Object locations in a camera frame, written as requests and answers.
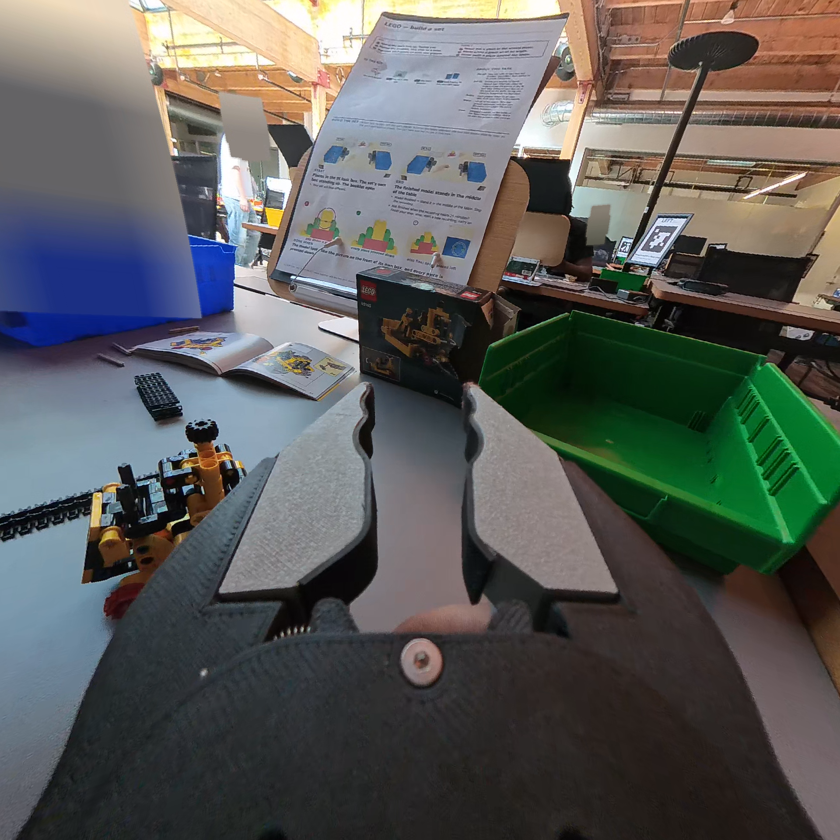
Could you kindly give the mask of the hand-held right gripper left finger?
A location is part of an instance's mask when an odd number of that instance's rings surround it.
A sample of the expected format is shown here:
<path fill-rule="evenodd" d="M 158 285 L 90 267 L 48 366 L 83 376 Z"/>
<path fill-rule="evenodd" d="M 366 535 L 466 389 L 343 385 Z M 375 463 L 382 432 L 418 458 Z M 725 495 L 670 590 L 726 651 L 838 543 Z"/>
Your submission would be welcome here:
<path fill-rule="evenodd" d="M 352 602 L 368 587 L 377 569 L 374 425 L 374 388 L 364 382 L 280 451 L 221 600 Z"/>

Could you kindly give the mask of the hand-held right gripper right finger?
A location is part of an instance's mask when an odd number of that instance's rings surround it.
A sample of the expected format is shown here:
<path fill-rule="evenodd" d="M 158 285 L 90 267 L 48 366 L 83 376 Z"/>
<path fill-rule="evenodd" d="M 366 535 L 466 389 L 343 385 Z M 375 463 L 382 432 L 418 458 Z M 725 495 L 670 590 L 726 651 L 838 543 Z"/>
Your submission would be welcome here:
<path fill-rule="evenodd" d="M 613 604 L 619 591 L 559 455 L 477 384 L 463 394 L 462 571 L 469 602 Z"/>

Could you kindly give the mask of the blue plastic bin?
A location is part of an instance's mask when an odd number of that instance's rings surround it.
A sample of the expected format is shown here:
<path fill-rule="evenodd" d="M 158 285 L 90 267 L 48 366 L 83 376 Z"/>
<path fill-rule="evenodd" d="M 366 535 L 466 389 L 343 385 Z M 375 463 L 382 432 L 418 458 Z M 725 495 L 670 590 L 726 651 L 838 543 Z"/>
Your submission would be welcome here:
<path fill-rule="evenodd" d="M 235 305 L 235 247 L 188 237 L 202 317 Z M 174 318 L 3 311 L 1 334 L 35 347 L 98 337 L 174 322 Z"/>

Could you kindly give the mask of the open lego instruction booklet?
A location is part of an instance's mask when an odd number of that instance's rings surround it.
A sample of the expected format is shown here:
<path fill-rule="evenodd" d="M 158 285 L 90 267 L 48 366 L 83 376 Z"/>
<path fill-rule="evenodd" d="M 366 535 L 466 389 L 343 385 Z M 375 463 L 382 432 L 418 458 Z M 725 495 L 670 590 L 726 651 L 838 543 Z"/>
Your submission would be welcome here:
<path fill-rule="evenodd" d="M 305 343 L 272 346 L 251 333 L 196 331 L 136 345 L 133 355 L 219 376 L 247 376 L 318 401 L 355 372 L 351 364 Z"/>

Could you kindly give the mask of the yellow black lego bulldozer model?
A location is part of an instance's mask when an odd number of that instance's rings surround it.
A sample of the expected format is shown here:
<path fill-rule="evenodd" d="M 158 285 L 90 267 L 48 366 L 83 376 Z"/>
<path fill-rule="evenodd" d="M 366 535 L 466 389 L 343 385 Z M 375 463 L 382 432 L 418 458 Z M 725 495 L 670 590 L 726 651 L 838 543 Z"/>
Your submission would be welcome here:
<path fill-rule="evenodd" d="M 218 436 L 213 419 L 192 421 L 188 447 L 162 458 L 156 471 L 139 477 L 120 465 L 119 481 L 92 493 L 83 584 L 123 575 L 120 586 L 137 591 L 238 487 L 247 473 Z"/>

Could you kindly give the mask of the black lego track plate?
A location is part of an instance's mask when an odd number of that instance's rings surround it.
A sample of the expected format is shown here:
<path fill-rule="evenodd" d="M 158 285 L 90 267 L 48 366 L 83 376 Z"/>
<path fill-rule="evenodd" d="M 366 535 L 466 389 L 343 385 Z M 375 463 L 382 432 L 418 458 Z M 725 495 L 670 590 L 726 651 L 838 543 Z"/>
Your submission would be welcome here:
<path fill-rule="evenodd" d="M 161 373 L 137 374 L 133 382 L 143 406 L 156 423 L 183 416 L 180 400 Z"/>

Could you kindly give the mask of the black lego set box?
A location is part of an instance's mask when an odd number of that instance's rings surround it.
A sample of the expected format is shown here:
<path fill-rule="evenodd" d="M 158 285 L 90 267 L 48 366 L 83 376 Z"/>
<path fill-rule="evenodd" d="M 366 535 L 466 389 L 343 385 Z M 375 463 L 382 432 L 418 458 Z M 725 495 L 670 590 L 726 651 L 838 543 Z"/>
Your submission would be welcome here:
<path fill-rule="evenodd" d="M 519 309 L 496 293 L 376 266 L 356 276 L 360 372 L 461 407 Z"/>

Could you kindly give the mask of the green plastic bin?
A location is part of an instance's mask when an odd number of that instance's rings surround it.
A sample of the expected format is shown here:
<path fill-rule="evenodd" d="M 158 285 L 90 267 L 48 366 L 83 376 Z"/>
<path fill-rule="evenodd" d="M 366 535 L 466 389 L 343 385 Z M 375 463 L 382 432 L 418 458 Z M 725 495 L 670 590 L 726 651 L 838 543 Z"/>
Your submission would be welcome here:
<path fill-rule="evenodd" d="M 755 353 L 574 311 L 493 343 L 479 386 L 724 574 L 776 572 L 838 504 L 838 432 Z"/>

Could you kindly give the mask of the wooden desk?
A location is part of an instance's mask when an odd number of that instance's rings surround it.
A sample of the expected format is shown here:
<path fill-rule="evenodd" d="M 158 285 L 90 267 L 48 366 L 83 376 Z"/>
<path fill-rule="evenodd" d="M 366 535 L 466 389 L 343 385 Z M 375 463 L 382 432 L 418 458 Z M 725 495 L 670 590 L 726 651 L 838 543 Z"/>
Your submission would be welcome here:
<path fill-rule="evenodd" d="M 539 283 L 533 286 L 517 282 L 512 278 L 503 278 L 499 288 L 516 291 L 531 297 L 564 301 L 578 307 L 583 306 L 604 312 L 622 313 L 633 319 L 641 319 L 649 314 L 649 306 L 645 303 L 632 303 L 617 296 L 590 290 L 580 284 L 561 282 L 556 284 Z"/>
<path fill-rule="evenodd" d="M 727 312 L 760 321 L 776 322 L 786 327 L 839 335 L 838 311 L 802 306 L 795 302 L 743 296 L 730 291 L 717 296 L 708 295 L 676 286 L 667 279 L 654 278 L 648 281 L 648 285 L 653 296 L 662 302 Z"/>

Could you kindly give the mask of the wooden document stand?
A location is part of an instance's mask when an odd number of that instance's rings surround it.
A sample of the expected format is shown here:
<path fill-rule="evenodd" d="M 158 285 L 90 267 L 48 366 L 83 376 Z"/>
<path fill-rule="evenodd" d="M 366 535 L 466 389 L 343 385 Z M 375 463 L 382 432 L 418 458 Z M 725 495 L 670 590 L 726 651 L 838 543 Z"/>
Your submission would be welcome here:
<path fill-rule="evenodd" d="M 500 183 L 499 193 L 489 217 L 485 236 L 469 275 L 469 287 L 490 292 L 496 292 L 499 288 L 502 271 L 507 265 L 518 236 L 520 224 L 528 209 L 530 182 L 526 164 L 533 161 L 559 166 L 560 173 L 563 176 L 570 173 L 571 161 L 560 157 L 516 157 L 507 164 L 507 169 Z M 267 281 L 272 292 L 279 298 L 286 299 L 299 306 L 327 312 L 331 318 L 348 317 L 357 319 L 358 306 L 354 289 L 345 287 L 340 287 L 337 291 L 316 289 L 309 297 L 301 298 L 297 297 L 291 290 L 291 285 L 296 282 L 294 275 L 288 275 L 283 271 L 278 275 L 274 274 L 289 227 L 290 217 L 284 216 L 278 228 L 276 242 L 270 252 L 266 270 Z"/>

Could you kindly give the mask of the brown cardboard box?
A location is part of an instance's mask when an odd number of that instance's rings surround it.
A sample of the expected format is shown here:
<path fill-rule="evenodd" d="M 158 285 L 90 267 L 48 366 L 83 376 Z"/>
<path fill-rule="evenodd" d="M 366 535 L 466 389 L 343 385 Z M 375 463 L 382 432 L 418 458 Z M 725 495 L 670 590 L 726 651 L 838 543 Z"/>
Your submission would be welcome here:
<path fill-rule="evenodd" d="M 839 691 L 839 509 L 779 572 L 780 580 Z"/>

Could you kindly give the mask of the printed tag board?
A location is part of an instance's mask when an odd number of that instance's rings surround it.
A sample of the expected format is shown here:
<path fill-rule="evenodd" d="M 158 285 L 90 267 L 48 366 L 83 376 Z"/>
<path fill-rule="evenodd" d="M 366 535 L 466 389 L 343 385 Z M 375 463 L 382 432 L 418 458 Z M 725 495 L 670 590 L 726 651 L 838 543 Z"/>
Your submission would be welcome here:
<path fill-rule="evenodd" d="M 693 213 L 660 213 L 638 240 L 625 260 L 625 266 L 656 270 L 693 218 Z"/>

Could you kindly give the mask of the printed instruction sheet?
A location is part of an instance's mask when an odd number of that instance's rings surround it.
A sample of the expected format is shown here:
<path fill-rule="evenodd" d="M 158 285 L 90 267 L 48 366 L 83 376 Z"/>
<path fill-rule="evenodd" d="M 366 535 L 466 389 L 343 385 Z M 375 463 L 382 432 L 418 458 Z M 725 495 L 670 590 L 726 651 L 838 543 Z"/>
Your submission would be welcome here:
<path fill-rule="evenodd" d="M 383 266 L 466 286 L 567 14 L 382 13 L 303 168 L 272 279 Z"/>

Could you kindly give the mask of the black floor lamp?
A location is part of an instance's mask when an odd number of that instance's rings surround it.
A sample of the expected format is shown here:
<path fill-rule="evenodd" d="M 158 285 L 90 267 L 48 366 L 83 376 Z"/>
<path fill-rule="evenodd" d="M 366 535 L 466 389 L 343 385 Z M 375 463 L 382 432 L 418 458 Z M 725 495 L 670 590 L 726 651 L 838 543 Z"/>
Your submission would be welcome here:
<path fill-rule="evenodd" d="M 713 72 L 725 71 L 746 64 L 758 51 L 759 40 L 739 31 L 710 31 L 700 35 L 683 38 L 675 43 L 668 53 L 670 69 L 694 71 L 695 79 L 689 96 L 682 108 L 674 134 L 659 166 L 652 190 L 637 228 L 635 240 L 645 232 L 651 216 L 654 214 L 660 193 L 665 185 L 679 145 L 688 128 L 690 117 L 695 110 L 700 93 L 708 76 Z"/>

